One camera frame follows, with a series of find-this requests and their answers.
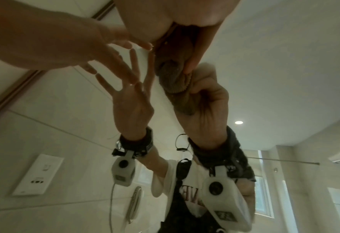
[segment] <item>ceiling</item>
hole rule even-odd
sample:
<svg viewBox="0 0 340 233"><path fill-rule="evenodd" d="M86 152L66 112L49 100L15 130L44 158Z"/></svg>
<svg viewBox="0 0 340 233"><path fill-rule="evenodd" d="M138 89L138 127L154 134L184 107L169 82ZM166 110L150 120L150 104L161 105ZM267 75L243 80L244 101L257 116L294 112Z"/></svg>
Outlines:
<svg viewBox="0 0 340 233"><path fill-rule="evenodd" d="M23 0L84 17L107 1ZM103 21L122 24L116 10ZM229 91L228 123L244 149L294 145L340 120L340 0L243 0L203 61ZM24 72L1 62L0 70L0 92ZM157 140L173 147L182 129L158 83L152 103Z"/></svg>

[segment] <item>brown frame edge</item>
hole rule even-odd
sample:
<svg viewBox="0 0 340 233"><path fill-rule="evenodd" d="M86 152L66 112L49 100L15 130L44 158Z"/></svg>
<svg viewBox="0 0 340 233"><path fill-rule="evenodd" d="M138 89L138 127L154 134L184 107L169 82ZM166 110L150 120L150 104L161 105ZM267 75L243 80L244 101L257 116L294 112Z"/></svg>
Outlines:
<svg viewBox="0 0 340 233"><path fill-rule="evenodd" d="M95 20L103 19L112 9L114 9L115 3L113 0L104 5L94 16L91 18ZM22 77L20 77L15 83L13 83L8 89L6 89L0 95L0 112L5 109L10 102L15 100L23 91L26 91L32 84L41 78L48 71L45 70L29 70Z"/></svg>

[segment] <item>black cable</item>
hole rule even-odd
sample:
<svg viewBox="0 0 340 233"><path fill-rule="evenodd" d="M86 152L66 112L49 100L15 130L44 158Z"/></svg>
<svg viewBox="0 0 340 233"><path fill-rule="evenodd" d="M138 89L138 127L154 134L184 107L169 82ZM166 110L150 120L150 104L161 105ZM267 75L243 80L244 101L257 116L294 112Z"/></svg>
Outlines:
<svg viewBox="0 0 340 233"><path fill-rule="evenodd" d="M109 213L109 225L110 225L110 232L113 233L112 231L112 222L111 222L111 215L112 215L112 197L114 195L114 187L115 187L115 183L112 186L112 190L111 190L111 197L110 197L110 213Z"/></svg>
<svg viewBox="0 0 340 233"><path fill-rule="evenodd" d="M188 150L188 148L189 148L189 145L190 144L188 144L188 146L186 147L186 148L178 148L177 147L177 141L178 141L178 138L180 137L180 136L182 136L182 135L186 135L186 134L179 134L178 136L177 136L177 139L175 139L175 147L176 147L176 149L177 149L177 151L189 151Z"/></svg>

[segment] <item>black harness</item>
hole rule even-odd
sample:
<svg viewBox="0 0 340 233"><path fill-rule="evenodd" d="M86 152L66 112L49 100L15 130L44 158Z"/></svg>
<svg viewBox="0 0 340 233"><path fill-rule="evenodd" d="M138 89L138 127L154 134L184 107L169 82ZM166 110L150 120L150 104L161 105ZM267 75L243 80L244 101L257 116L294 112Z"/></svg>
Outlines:
<svg viewBox="0 0 340 233"><path fill-rule="evenodd" d="M189 212L185 200L179 192L192 164L190 160L185 160L186 162L182 162L184 160L178 162L173 200L165 221L161 222L158 233L216 233L218 229L222 228L210 212L207 211L202 217L196 218Z"/></svg>

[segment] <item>white wall socket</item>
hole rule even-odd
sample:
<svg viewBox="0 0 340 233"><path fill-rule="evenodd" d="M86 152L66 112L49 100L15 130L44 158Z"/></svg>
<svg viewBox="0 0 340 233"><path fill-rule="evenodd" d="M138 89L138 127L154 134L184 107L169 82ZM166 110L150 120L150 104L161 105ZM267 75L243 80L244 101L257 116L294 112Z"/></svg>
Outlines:
<svg viewBox="0 0 340 233"><path fill-rule="evenodd" d="M13 196L44 194L64 158L40 154L29 168Z"/></svg>

